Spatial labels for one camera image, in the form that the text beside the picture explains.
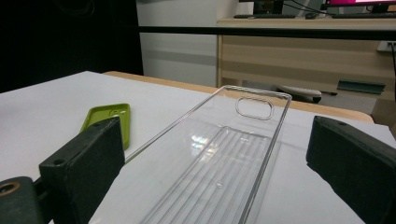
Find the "black foam block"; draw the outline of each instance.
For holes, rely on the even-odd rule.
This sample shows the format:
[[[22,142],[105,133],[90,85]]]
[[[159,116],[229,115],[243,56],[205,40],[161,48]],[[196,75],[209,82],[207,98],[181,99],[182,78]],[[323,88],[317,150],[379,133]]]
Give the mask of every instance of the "black foam block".
[[[55,223],[88,223],[124,163],[119,118],[91,125],[40,163]]]
[[[306,161],[365,223],[396,223],[395,148],[316,116]]]

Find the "computer screen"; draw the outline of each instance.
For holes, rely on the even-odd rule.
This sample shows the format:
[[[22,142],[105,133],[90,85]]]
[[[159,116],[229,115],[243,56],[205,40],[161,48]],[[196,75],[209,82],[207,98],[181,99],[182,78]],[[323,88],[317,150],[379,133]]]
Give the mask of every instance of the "computer screen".
[[[387,12],[396,0],[326,0],[327,7],[373,7],[372,12]]]

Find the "transparent plastic case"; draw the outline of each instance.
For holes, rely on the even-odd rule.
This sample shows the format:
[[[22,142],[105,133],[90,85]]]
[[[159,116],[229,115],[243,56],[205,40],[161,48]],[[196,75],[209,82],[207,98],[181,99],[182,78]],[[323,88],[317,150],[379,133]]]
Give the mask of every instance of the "transparent plastic case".
[[[246,222],[290,100],[225,86],[157,134],[127,158],[131,223]]]

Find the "white wall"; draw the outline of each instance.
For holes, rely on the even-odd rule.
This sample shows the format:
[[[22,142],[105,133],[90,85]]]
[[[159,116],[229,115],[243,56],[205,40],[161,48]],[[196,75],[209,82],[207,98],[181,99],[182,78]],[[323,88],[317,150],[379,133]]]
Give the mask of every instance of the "white wall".
[[[140,26],[215,27],[216,0],[137,0]],[[145,76],[216,86],[217,37],[141,34]]]

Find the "white table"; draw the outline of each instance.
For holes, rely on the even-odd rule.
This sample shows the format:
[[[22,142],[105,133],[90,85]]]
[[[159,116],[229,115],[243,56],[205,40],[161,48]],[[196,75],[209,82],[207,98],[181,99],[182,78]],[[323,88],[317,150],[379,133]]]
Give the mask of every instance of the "white table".
[[[39,178],[38,164],[76,136],[90,108],[127,103],[131,106],[129,156],[156,133],[203,101],[208,93],[120,77],[83,72],[0,94],[0,179]],[[313,117],[290,109],[278,141],[281,149],[257,223],[362,223],[304,159]],[[386,126],[340,119],[396,147]],[[91,223],[134,223],[137,192],[129,189],[126,165],[99,206]]]

